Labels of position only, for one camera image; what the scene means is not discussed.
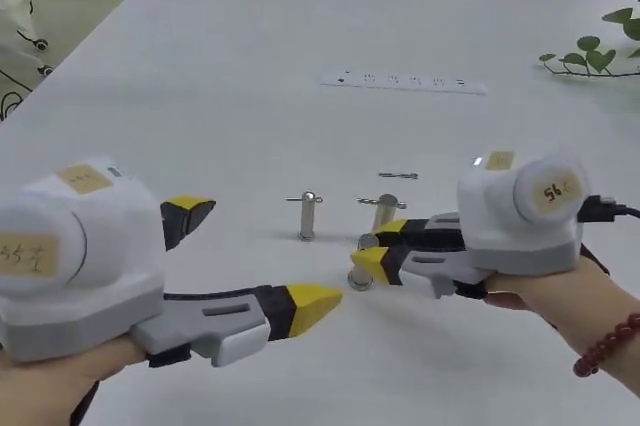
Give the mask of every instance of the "red bead bracelet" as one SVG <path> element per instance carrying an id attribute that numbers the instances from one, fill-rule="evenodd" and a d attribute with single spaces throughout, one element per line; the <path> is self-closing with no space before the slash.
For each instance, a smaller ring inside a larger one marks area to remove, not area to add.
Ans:
<path id="1" fill-rule="evenodd" d="M 573 365 L 573 372 L 579 378 L 588 378 L 599 371 L 598 366 L 613 356 L 618 349 L 640 333 L 640 314 L 632 314 L 624 323 L 620 323 L 613 333 L 607 334 L 596 345 L 589 348 Z"/>

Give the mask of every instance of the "green plant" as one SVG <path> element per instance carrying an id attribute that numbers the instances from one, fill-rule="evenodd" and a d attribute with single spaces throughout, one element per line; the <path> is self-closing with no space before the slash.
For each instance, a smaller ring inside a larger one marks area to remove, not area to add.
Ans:
<path id="1" fill-rule="evenodd" d="M 608 23 L 622 25 L 622 31 L 628 38 L 634 41 L 640 41 L 640 18 L 632 19 L 632 15 L 633 8 L 624 8 L 614 11 L 613 13 L 605 14 L 602 20 Z M 599 51 L 600 38 L 597 36 L 583 36 L 578 39 L 576 44 L 580 52 L 568 53 L 561 58 L 555 54 L 548 53 L 543 54 L 538 59 L 545 68 L 555 75 L 604 76 L 609 78 L 640 76 L 640 68 L 631 73 L 613 74 L 609 70 L 609 66 L 613 63 L 618 53 L 615 49 L 610 49 L 606 52 Z M 640 58 L 640 48 L 631 53 L 629 58 Z M 563 70 L 553 69 L 549 63 L 554 59 L 558 60 Z M 576 71 L 574 66 L 579 66 L 581 69 Z"/>

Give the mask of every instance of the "chair wheel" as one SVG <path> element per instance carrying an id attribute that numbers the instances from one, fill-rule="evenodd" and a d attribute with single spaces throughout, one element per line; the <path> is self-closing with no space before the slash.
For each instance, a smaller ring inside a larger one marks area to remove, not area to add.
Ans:
<path id="1" fill-rule="evenodd" d="M 47 66 L 46 64 L 41 68 L 38 68 L 38 72 L 44 76 L 45 78 L 53 73 L 53 68 L 51 66 Z"/>
<path id="2" fill-rule="evenodd" d="M 36 39 L 33 42 L 33 45 L 38 48 L 40 51 L 44 51 L 49 47 L 49 42 L 46 39 Z"/>

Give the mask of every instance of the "hand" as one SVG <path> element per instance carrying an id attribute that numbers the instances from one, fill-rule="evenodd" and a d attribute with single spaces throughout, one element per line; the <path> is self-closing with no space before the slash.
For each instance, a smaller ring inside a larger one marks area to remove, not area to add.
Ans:
<path id="1" fill-rule="evenodd" d="M 499 308 L 533 311 L 544 316 L 550 304 L 562 303 L 575 281 L 580 284 L 608 282 L 608 276 L 595 262 L 581 257 L 575 269 L 544 277 L 507 276 L 496 274 L 486 282 L 489 292 L 485 302 Z"/>
<path id="2" fill-rule="evenodd" d="M 3 426 L 69 426 L 69 418 L 97 381 L 145 354 L 126 337 L 68 358 L 19 364 L 0 351 Z"/>

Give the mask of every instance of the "metal part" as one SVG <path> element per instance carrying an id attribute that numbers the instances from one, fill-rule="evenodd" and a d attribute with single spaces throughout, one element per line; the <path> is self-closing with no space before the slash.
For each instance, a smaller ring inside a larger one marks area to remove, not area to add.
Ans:
<path id="1" fill-rule="evenodd" d="M 373 234 L 363 234 L 358 240 L 358 249 L 375 248 L 380 245 L 378 238 Z M 353 266 L 347 275 L 349 286 L 356 291 L 367 291 L 373 287 L 373 278 L 360 266 Z"/>
<path id="2" fill-rule="evenodd" d="M 381 178 L 418 179 L 418 173 L 378 173 Z"/>
<path id="3" fill-rule="evenodd" d="M 377 206 L 372 227 L 374 231 L 383 224 L 392 221 L 396 214 L 396 209 L 407 209 L 407 203 L 401 203 L 393 194 L 383 194 L 378 199 L 358 198 L 358 203 Z"/>
<path id="4" fill-rule="evenodd" d="M 285 198 L 285 201 L 296 201 L 302 203 L 302 213 L 300 215 L 300 232 L 298 237 L 301 241 L 313 241 L 315 233 L 313 232 L 313 222 L 315 218 L 316 204 L 321 203 L 323 199 L 311 191 L 302 193 L 299 198 Z"/>
<path id="5" fill-rule="evenodd" d="M 383 224 L 393 220 L 396 209 L 407 209 L 406 203 L 401 203 L 392 194 L 383 194 L 378 199 L 358 198 L 360 204 L 371 204 L 377 206 L 376 216 L 373 220 L 372 231 L 375 231 Z M 378 238 L 374 234 L 364 234 L 358 240 L 358 249 L 368 249 L 378 246 Z M 363 268 L 353 266 L 347 276 L 349 285 L 356 291 L 366 291 L 373 286 L 373 278 Z"/>

